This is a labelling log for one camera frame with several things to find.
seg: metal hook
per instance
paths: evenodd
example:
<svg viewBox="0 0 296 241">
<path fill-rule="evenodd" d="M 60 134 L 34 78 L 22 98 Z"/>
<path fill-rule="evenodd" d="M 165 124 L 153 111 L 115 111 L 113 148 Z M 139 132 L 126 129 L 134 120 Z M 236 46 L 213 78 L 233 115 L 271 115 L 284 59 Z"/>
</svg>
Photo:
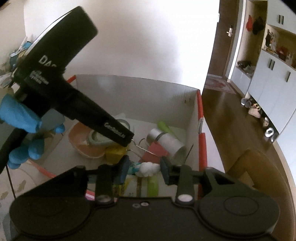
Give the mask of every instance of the metal hook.
<svg viewBox="0 0 296 241">
<path fill-rule="evenodd" d="M 134 151 L 131 150 L 131 149 L 128 149 L 127 151 L 131 151 L 131 152 L 135 153 L 139 158 L 142 158 L 138 153 L 134 152 Z"/>
<path fill-rule="evenodd" d="M 145 140 L 145 144 L 146 144 L 147 146 L 149 146 L 149 144 L 148 144 L 147 141 L 146 141 L 146 138 L 142 138 L 142 139 L 139 141 L 138 146 L 141 144 L 141 142 L 142 142 L 143 140 Z"/>
<path fill-rule="evenodd" d="M 148 152 L 148 153 L 150 153 L 150 154 L 152 154 L 152 155 L 154 155 L 154 156 L 157 156 L 157 155 L 155 155 L 154 153 L 152 153 L 152 152 L 150 152 L 150 151 L 148 151 L 148 150 L 146 150 L 146 149 L 144 149 L 144 148 L 142 148 L 142 147 L 140 147 L 140 146 L 138 146 L 138 145 L 136 145 L 136 142 L 132 139 L 131 140 L 133 143 L 134 143 L 134 145 L 137 147 L 137 148 L 140 148 L 141 150 L 143 150 L 143 151 L 145 151 L 145 152 Z"/>
</svg>

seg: orange bowl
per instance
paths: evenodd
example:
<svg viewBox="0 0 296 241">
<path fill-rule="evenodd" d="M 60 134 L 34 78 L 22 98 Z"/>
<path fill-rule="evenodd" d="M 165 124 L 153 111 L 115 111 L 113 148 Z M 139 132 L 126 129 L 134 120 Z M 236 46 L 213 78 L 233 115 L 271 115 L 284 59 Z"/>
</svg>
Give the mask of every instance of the orange bowl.
<svg viewBox="0 0 296 241">
<path fill-rule="evenodd" d="M 87 144 L 86 140 L 91 131 L 91 128 L 78 122 L 68 135 L 69 141 L 81 155 L 87 158 L 100 158 L 105 154 L 106 148 Z"/>
</svg>

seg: door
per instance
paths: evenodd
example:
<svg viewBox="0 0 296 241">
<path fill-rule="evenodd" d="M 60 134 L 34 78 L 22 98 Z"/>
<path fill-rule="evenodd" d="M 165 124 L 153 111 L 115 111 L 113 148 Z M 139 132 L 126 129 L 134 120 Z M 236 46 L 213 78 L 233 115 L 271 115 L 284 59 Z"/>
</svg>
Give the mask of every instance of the door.
<svg viewBox="0 0 296 241">
<path fill-rule="evenodd" d="M 258 104 L 267 116 L 270 115 L 277 102 L 279 94 L 286 82 L 287 75 L 286 64 L 274 56 L 271 56 L 271 59 L 273 62 L 270 66 L 269 76 L 267 77 L 262 94 L 258 99 Z"/>
<path fill-rule="evenodd" d="M 279 133 L 284 129 L 296 108 L 296 73 L 286 66 L 285 81 L 269 118 Z"/>
<path fill-rule="evenodd" d="M 271 71 L 269 68 L 271 64 L 271 60 L 272 60 L 272 56 L 269 53 L 261 50 L 259 59 L 257 62 L 256 70 L 248 90 L 250 95 L 256 101 L 259 100 L 263 92 L 264 86 L 266 84 L 267 78 L 269 76 L 269 73 Z"/>
<path fill-rule="evenodd" d="M 224 69 L 227 68 L 229 61 L 228 58 L 232 47 L 232 39 L 235 33 L 235 25 L 237 22 L 238 4 L 238 0 L 220 0 L 220 17 L 219 22 L 217 23 L 216 36 L 208 74 L 223 76 Z M 227 33 L 229 32 L 230 26 L 232 26 L 233 29 L 232 34 Z"/>
</svg>

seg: white cabinet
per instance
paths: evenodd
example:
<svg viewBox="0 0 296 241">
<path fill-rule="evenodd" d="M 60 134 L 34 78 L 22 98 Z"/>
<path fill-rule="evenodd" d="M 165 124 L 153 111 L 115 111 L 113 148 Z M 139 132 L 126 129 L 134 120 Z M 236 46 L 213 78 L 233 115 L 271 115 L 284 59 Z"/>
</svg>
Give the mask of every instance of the white cabinet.
<svg viewBox="0 0 296 241">
<path fill-rule="evenodd" d="M 240 68 L 235 67 L 231 76 L 231 81 L 245 95 L 247 93 L 251 79 L 245 73 L 243 73 Z"/>
<path fill-rule="evenodd" d="M 277 59 L 276 57 L 270 55 L 270 58 L 272 59 L 272 63 L 270 66 L 269 75 L 267 77 L 262 94 L 258 99 L 258 104 L 261 106 L 267 116 L 270 115 L 279 98 L 284 84 L 286 84 L 288 68 L 284 62 Z"/>
<path fill-rule="evenodd" d="M 250 87 L 249 93 L 251 96 L 258 101 L 263 89 L 266 85 L 266 81 L 271 73 L 271 61 L 273 60 L 273 56 L 269 53 L 261 50 L 258 63 L 256 66 L 256 70 L 254 72 Z"/>
<path fill-rule="evenodd" d="M 288 165 L 296 164 L 296 114 L 294 113 L 286 125 L 285 129 L 277 138 L 277 142 L 287 160 Z M 296 180 L 296 170 L 291 170 L 295 173 L 294 179 Z"/>
<path fill-rule="evenodd" d="M 296 108 L 296 72 L 286 66 L 285 82 L 275 105 L 268 115 L 279 133 L 282 132 Z"/>
<path fill-rule="evenodd" d="M 261 50 L 248 91 L 281 133 L 296 109 L 296 71 Z"/>
<path fill-rule="evenodd" d="M 296 34 L 296 14 L 281 0 L 268 0 L 267 24 Z"/>
</svg>

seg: blue glove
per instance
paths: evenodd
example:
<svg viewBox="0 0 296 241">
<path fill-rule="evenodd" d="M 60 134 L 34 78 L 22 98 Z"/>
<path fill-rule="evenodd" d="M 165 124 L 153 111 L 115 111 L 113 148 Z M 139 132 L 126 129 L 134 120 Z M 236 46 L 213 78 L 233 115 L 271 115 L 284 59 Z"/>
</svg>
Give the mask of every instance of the blue glove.
<svg viewBox="0 0 296 241">
<path fill-rule="evenodd" d="M 0 104 L 0 119 L 14 127 L 24 129 L 28 133 L 37 133 L 40 129 L 49 130 L 46 129 L 49 126 L 53 127 L 56 133 L 65 131 L 65 126 L 60 124 L 65 121 L 65 118 L 57 111 L 50 110 L 42 118 L 39 118 L 32 110 L 17 102 L 9 94 L 4 96 Z M 34 139 L 28 145 L 22 144 L 10 152 L 8 166 L 11 169 L 19 168 L 29 158 L 37 160 L 43 153 L 44 139 Z"/>
</svg>

